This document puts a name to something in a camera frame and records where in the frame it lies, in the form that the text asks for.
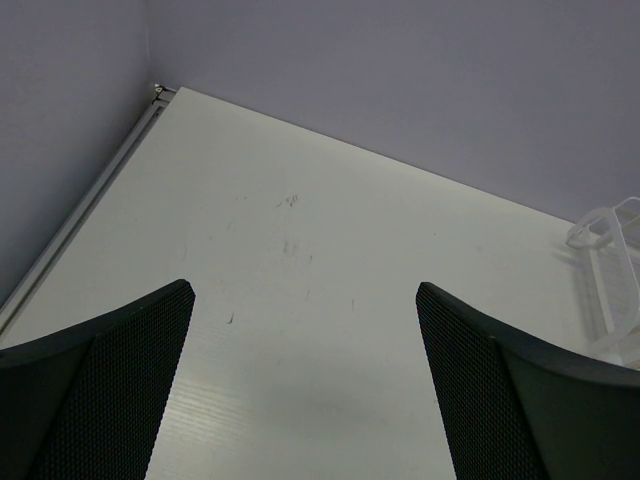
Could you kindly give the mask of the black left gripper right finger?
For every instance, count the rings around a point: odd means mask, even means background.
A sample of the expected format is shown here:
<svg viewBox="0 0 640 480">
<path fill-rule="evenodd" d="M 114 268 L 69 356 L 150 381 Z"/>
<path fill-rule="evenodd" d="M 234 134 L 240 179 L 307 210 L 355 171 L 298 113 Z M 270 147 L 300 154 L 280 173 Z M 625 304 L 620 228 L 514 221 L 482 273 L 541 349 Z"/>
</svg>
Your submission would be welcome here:
<svg viewBox="0 0 640 480">
<path fill-rule="evenodd" d="M 555 346 L 432 283 L 416 307 L 457 478 L 638 478 L 638 371 Z"/>
</svg>

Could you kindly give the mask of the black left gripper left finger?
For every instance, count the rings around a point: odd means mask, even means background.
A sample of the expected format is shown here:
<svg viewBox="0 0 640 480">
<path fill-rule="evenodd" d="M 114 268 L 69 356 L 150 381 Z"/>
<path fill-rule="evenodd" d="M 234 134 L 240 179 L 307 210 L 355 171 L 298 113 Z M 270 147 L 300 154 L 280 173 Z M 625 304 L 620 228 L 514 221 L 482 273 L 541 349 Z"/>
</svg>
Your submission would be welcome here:
<svg viewBox="0 0 640 480">
<path fill-rule="evenodd" d="M 180 279 L 2 350 L 2 478 L 144 478 L 194 303 Z"/>
</svg>

